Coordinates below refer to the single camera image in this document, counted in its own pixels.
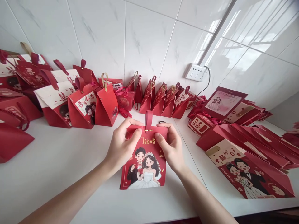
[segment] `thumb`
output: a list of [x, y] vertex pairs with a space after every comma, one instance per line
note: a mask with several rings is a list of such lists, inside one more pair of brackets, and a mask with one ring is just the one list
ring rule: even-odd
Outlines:
[[165, 138], [160, 133], [156, 133], [155, 137], [162, 150], [167, 150], [169, 144], [166, 142]]
[[141, 138], [141, 134], [142, 134], [141, 128], [136, 129], [132, 137], [128, 140], [128, 144], [136, 146], [137, 142]]

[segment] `wall socket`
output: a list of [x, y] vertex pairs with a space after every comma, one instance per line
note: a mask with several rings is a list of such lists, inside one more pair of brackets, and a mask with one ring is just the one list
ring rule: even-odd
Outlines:
[[185, 78], [195, 80], [198, 82], [203, 82], [203, 78], [205, 74], [207, 74], [207, 72], [207, 68], [201, 67], [196, 64], [190, 64], [185, 74]]

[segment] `power cord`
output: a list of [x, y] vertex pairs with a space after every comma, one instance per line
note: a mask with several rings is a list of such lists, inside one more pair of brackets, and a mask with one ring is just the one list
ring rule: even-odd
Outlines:
[[210, 80], [211, 80], [211, 73], [210, 73], [210, 69], [207, 67], [207, 66], [204, 66], [204, 67], [206, 67], [207, 69], [208, 69], [208, 72], [209, 72], [209, 82], [208, 82], [208, 85], [206, 86], [206, 88], [209, 86], [209, 84], [210, 84]]

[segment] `white countertop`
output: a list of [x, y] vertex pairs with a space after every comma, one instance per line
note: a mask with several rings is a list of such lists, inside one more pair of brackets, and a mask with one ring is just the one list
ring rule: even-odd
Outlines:
[[[187, 126], [188, 113], [181, 120], [154, 116], [152, 124], [160, 120], [174, 124], [183, 137], [186, 163], [233, 216], [299, 206], [298, 198], [244, 199], [195, 144], [199, 137]], [[131, 114], [145, 122], [145, 115], [135, 110]], [[51, 127], [45, 118], [31, 122], [27, 132], [36, 139], [9, 162], [0, 164], [0, 223], [19, 222], [99, 164], [113, 130], [123, 120], [119, 115], [113, 127], [95, 126], [92, 130]], [[277, 134], [284, 133], [274, 129]], [[163, 187], [121, 191], [119, 170], [91, 196], [71, 223], [155, 223], [195, 217], [182, 183], [168, 165], [166, 172]], [[299, 195], [299, 169], [291, 170], [289, 176]], [[147, 214], [140, 209], [145, 206]]]

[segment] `hand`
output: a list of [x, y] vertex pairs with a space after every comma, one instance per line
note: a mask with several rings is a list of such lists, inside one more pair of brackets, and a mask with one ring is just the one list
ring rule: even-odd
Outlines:
[[132, 166], [132, 168], [131, 168], [131, 172], [133, 172], [133, 170], [135, 169], [135, 164]]
[[134, 131], [130, 140], [126, 139], [127, 128], [130, 125], [144, 126], [144, 124], [139, 121], [127, 118], [114, 130], [109, 150], [104, 159], [105, 163], [112, 164], [113, 167], [111, 171], [113, 174], [131, 158], [137, 142], [141, 138], [142, 130], [138, 128]]
[[170, 123], [157, 124], [158, 127], [167, 127], [168, 136], [167, 141], [160, 133], [156, 133], [155, 137], [162, 148], [166, 161], [174, 172], [180, 172], [186, 165], [182, 153], [182, 140]]

